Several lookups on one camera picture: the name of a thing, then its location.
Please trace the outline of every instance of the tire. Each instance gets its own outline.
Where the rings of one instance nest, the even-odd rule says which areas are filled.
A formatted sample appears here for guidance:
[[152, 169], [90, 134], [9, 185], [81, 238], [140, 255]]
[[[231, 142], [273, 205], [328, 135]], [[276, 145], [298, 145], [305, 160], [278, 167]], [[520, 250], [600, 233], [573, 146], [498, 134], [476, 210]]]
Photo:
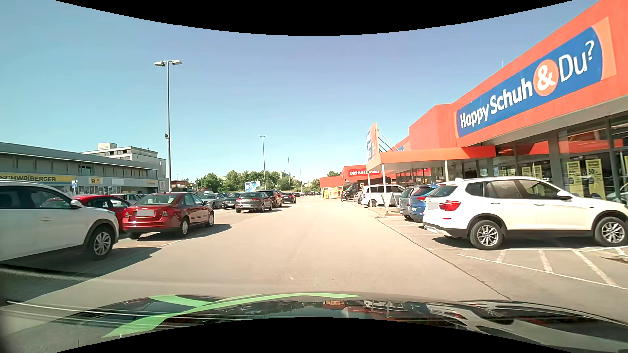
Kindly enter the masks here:
[[190, 220], [188, 217], [184, 217], [179, 225], [179, 229], [176, 231], [176, 234], [179, 238], [185, 238], [190, 232]]
[[[491, 237], [483, 237], [482, 234], [488, 234]], [[492, 220], [480, 220], [471, 227], [469, 234], [471, 244], [480, 250], [496, 250], [499, 249], [504, 241], [504, 231]]]
[[207, 223], [205, 223], [205, 228], [209, 228], [213, 226], [214, 226], [214, 213], [212, 212], [209, 214], [209, 220], [207, 221]]
[[106, 225], [99, 225], [90, 234], [85, 245], [85, 255], [93, 260], [102, 260], [109, 256], [114, 246], [114, 231]]
[[628, 227], [619, 218], [604, 217], [595, 224], [593, 238], [603, 247], [625, 246], [628, 243]]

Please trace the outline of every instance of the car hood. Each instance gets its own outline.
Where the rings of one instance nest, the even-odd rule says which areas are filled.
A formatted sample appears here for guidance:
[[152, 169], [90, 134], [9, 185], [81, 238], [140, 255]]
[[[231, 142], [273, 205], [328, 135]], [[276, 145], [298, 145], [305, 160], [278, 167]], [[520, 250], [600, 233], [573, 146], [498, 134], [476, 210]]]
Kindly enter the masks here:
[[160, 295], [76, 312], [59, 308], [53, 323], [98, 328], [100, 339], [205, 323], [287, 317], [368, 318], [422, 323], [521, 340], [557, 349], [620, 352], [628, 324], [589, 313], [511, 300], [450, 301], [364, 292], [235, 296]]

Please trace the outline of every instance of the rear windshield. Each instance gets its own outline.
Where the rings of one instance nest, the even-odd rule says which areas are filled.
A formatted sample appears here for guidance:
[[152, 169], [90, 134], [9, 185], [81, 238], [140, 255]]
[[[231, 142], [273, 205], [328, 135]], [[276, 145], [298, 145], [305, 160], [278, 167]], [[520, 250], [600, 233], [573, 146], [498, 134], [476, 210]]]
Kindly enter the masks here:
[[176, 195], [148, 195], [143, 197], [136, 205], [169, 205], [176, 199]]
[[434, 189], [430, 197], [447, 197], [452, 194], [458, 185], [441, 185]]

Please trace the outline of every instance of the red sign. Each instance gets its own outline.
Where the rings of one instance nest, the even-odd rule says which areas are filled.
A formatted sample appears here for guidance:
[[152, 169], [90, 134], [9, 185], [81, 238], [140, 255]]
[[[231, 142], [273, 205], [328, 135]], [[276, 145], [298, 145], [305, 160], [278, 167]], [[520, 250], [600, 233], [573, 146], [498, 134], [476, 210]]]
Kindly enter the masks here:
[[[379, 175], [381, 174], [381, 170], [371, 170], [369, 172], [370, 175]], [[364, 175], [366, 177], [366, 168], [363, 169], [350, 169], [349, 176], [350, 177], [359, 177], [360, 175]]]

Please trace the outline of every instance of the tail light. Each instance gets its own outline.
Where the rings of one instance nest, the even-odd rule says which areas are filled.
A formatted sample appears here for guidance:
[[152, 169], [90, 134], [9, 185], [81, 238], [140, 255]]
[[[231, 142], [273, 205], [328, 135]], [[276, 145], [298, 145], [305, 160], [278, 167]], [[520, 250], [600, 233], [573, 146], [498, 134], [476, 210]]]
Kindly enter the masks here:
[[460, 202], [448, 200], [447, 202], [438, 204], [438, 206], [440, 209], [445, 210], [445, 212], [455, 211], [458, 208], [458, 206], [460, 206]]

